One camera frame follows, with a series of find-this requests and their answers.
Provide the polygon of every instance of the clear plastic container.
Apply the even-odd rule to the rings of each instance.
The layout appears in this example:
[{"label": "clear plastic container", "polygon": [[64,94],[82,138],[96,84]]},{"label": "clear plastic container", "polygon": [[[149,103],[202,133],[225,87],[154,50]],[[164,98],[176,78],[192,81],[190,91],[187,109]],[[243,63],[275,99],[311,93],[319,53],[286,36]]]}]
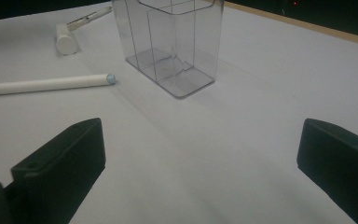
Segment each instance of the clear plastic container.
[{"label": "clear plastic container", "polygon": [[113,0],[126,61],[177,98],[214,83],[224,0]]}]

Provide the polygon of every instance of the white pen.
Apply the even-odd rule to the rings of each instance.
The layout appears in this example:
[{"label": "white pen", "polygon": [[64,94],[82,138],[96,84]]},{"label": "white pen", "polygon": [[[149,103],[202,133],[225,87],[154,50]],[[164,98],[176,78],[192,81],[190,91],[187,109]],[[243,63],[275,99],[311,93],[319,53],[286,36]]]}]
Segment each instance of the white pen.
[{"label": "white pen", "polygon": [[0,83],[0,95],[30,91],[55,91],[82,87],[105,86],[113,85],[115,83],[116,79],[112,74],[6,82]]},{"label": "white pen", "polygon": [[87,16],[84,16],[80,19],[69,22],[68,29],[69,29],[69,31],[74,31],[82,25],[85,25],[91,21],[94,21],[106,14],[109,14],[111,11],[112,11],[112,7],[104,7],[103,9],[95,11],[95,12],[93,12]]}]

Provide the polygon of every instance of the white cylindrical object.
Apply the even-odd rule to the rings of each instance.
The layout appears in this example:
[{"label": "white cylindrical object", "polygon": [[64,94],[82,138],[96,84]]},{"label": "white cylindrical object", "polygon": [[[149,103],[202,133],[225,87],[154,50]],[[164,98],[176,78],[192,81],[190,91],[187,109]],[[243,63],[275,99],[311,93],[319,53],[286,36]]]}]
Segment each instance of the white cylindrical object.
[{"label": "white cylindrical object", "polygon": [[69,31],[67,24],[57,24],[57,50],[63,55],[77,52],[77,42]]},{"label": "white cylindrical object", "polygon": [[0,83],[0,95],[30,91],[55,91],[72,88],[105,86],[115,83],[115,76],[112,74],[6,82]]}]

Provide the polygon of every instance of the white marker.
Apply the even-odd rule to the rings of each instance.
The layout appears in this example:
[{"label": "white marker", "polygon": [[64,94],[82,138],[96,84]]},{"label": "white marker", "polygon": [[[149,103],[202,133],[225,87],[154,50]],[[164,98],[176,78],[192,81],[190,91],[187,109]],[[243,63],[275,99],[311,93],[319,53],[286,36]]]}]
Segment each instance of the white marker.
[{"label": "white marker", "polygon": [[95,11],[75,21],[71,21],[69,23],[57,24],[56,26],[57,50],[63,55],[70,55],[76,53],[78,49],[78,45],[74,35],[72,34],[72,31],[76,30],[77,28],[91,21],[97,20],[98,18],[110,13],[111,11],[112,11],[111,7],[104,7],[103,9]]},{"label": "white marker", "polygon": [[115,83],[116,79],[112,74],[6,82],[0,83],[0,95],[30,91],[56,91],[73,88],[106,86],[113,85]]},{"label": "white marker", "polygon": [[87,16],[84,16],[80,19],[69,22],[67,24],[68,29],[69,29],[69,31],[72,32],[72,31],[76,30],[77,28],[79,28],[80,26],[83,26],[91,21],[97,20],[98,18],[100,18],[106,14],[109,14],[111,11],[112,11],[112,7],[104,7],[103,9],[95,11],[95,12],[93,12]]}]

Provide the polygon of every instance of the dark background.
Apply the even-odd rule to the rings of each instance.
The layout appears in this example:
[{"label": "dark background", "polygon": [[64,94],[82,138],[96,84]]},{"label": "dark background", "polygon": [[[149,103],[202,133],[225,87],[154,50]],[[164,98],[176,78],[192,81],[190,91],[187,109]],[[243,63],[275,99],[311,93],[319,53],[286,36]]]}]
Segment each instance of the dark background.
[{"label": "dark background", "polygon": [[[106,0],[0,0],[0,20]],[[358,35],[358,0],[230,0],[230,2]]]}]

